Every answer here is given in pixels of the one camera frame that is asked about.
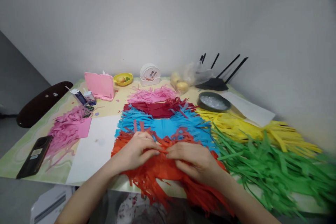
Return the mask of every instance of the hand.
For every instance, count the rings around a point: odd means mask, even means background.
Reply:
[[[162,148],[157,145],[150,134],[137,131],[132,139],[111,158],[117,162],[117,173],[134,170],[147,162],[151,157],[160,154]]]
[[[217,188],[223,178],[228,175],[218,164],[210,151],[199,144],[178,142],[167,149],[168,159],[175,159],[176,166],[193,179]]]

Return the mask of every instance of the gray bowl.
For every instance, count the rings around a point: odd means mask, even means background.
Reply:
[[[214,106],[211,106],[211,104],[207,103],[204,100],[204,97],[214,97],[217,100],[221,101],[224,105],[224,108],[222,109],[218,109]],[[201,108],[201,109],[205,109],[211,112],[224,112],[226,110],[229,110],[231,108],[231,103],[226,100],[224,97],[222,97],[221,95],[214,93],[214,92],[202,92],[198,95],[198,100],[197,100],[197,105]]]

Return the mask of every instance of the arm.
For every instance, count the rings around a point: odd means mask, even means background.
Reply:
[[[159,155],[159,149],[161,147],[147,132],[136,132],[117,154],[72,195],[55,223],[86,223],[112,178],[143,165],[151,157]]]
[[[248,194],[234,178],[217,164],[210,151],[197,144],[179,142],[168,148],[167,158],[197,181],[219,191],[243,224],[280,223],[256,199]]]

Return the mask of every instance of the finger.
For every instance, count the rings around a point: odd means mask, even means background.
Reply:
[[[189,147],[189,148],[192,148],[193,147],[193,143],[187,143],[187,142],[178,142],[176,144],[174,144],[173,146],[167,148],[167,151],[172,151],[172,150],[176,150],[178,148],[183,148],[183,147]]]
[[[194,167],[192,167],[192,166],[190,166],[190,165],[188,165],[188,164],[186,164],[186,163],[184,163],[180,160],[175,160],[175,163],[176,163],[176,166],[177,166],[178,169],[180,169],[181,171],[183,171],[184,173],[186,173],[187,175],[189,175],[190,177],[192,177],[194,179],[197,178],[199,173]]]
[[[142,149],[156,149],[162,150],[161,146],[156,144],[154,141],[149,140],[148,138],[142,138]]]
[[[196,160],[196,156],[193,155],[193,152],[190,148],[185,147],[184,145],[176,146],[174,149],[169,148],[167,149],[168,154],[166,157],[168,159],[178,159],[178,160],[185,160],[190,163],[194,163]]]
[[[145,153],[143,153],[141,156],[140,156],[140,163],[141,164],[144,164],[146,163],[151,157],[153,156],[158,156],[160,154],[160,152],[158,152],[157,150],[148,150],[146,151]]]
[[[148,132],[140,132],[139,137],[144,137],[144,138],[149,138],[149,139],[154,140],[153,137]]]

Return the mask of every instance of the white paper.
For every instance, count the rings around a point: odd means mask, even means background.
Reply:
[[[92,119],[89,135],[79,141],[67,184],[85,182],[111,158],[119,119],[119,115]]]
[[[220,94],[235,106],[245,117],[245,122],[255,125],[259,128],[265,127],[274,118],[275,114],[262,107],[259,107],[231,92]]]

